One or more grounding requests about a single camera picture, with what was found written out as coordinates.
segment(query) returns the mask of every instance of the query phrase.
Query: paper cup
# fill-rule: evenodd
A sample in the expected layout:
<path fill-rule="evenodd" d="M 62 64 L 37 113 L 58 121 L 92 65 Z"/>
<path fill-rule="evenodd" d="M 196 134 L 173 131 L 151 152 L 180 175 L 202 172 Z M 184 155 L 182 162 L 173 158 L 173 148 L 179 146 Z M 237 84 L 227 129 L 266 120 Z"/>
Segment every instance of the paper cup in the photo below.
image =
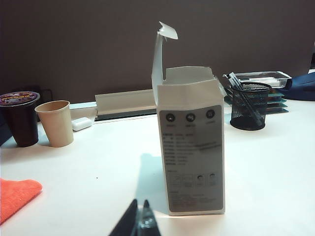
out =
<path fill-rule="evenodd" d="M 68 101 L 53 101 L 35 108 L 50 145 L 63 147 L 73 142 L 73 131 Z"/>

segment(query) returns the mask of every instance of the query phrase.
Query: orange cloth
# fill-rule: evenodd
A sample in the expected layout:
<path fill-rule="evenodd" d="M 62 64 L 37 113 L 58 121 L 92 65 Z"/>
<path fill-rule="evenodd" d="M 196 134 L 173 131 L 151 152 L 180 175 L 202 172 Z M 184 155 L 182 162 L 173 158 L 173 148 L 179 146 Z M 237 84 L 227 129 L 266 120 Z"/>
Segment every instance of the orange cloth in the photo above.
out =
<path fill-rule="evenodd" d="M 42 189 L 40 183 L 30 179 L 23 181 L 11 181 L 1 178 L 0 185 L 0 224 L 34 198 Z"/>

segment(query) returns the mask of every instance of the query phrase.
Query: white desk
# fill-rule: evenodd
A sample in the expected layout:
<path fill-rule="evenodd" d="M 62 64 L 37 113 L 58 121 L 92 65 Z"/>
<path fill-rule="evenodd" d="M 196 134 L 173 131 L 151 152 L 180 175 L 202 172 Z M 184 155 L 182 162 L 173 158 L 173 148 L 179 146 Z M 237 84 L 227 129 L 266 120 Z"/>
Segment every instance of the white desk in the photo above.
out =
<path fill-rule="evenodd" d="M 66 147 L 1 147 L 1 177 L 34 179 L 42 193 L 2 236 L 105 236 L 132 199 L 148 199 L 163 236 L 315 235 L 315 102 L 290 101 L 266 127 L 229 125 L 225 108 L 224 215 L 169 217 L 156 116 L 94 124 Z"/>

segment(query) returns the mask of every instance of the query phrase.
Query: dark wall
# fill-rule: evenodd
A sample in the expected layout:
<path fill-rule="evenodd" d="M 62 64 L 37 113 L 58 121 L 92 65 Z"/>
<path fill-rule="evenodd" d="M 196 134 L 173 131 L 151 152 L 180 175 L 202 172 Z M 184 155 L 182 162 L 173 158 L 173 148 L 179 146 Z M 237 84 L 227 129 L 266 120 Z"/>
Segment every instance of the dark wall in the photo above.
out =
<path fill-rule="evenodd" d="M 0 93 L 40 85 L 55 99 L 149 89 L 159 23 L 179 40 L 164 66 L 307 73 L 314 0 L 2 0 Z"/>

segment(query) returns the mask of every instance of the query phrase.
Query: white eraser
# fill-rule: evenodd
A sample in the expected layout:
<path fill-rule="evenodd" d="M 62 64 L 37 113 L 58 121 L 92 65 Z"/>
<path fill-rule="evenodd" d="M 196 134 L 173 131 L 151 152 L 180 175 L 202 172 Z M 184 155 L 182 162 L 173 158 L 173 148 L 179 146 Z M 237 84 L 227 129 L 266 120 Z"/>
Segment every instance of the white eraser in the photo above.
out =
<path fill-rule="evenodd" d="M 92 121 L 87 117 L 74 119 L 71 123 L 72 123 L 72 129 L 74 131 L 79 131 L 81 129 L 90 127 L 92 125 Z"/>

